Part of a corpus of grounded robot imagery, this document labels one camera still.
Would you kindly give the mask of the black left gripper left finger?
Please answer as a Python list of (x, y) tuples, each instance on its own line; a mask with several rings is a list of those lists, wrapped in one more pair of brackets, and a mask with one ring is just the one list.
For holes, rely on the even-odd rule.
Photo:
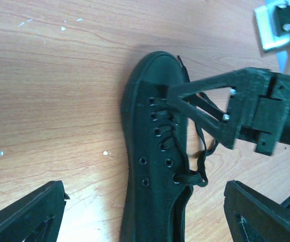
[(0, 241), (57, 241), (68, 199), (62, 181), (49, 181), (0, 210)]

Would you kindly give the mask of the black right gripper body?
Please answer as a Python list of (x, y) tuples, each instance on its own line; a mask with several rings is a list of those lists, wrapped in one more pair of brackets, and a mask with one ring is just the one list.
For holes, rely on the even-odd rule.
[(258, 96), (252, 124), (238, 139), (256, 144), (255, 152), (272, 154), (277, 143), (290, 145), (290, 75), (271, 73), (265, 95)]

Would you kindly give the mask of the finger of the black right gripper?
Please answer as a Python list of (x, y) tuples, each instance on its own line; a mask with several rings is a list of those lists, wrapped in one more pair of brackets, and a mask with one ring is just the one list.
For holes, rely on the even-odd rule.
[[(267, 93), (271, 78), (268, 69), (244, 68), (170, 87), (167, 102), (228, 149), (237, 139), (265, 145), (263, 132), (252, 126), (259, 97)], [(203, 97), (206, 91), (222, 88), (234, 90), (226, 111)]]

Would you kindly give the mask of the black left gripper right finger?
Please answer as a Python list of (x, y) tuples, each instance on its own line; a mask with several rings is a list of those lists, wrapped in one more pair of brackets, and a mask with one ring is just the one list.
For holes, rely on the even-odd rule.
[(233, 241), (290, 241), (290, 196), (278, 204), (237, 180), (227, 182), (224, 196)]

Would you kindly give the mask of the black canvas sneaker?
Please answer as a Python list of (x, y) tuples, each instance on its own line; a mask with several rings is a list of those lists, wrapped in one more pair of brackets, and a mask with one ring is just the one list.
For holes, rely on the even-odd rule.
[(166, 103), (167, 90), (183, 84), (177, 59), (155, 51), (133, 69), (121, 102), (128, 183), (121, 241), (184, 241), (185, 207), (193, 187), (177, 181), (189, 172), (187, 117)]

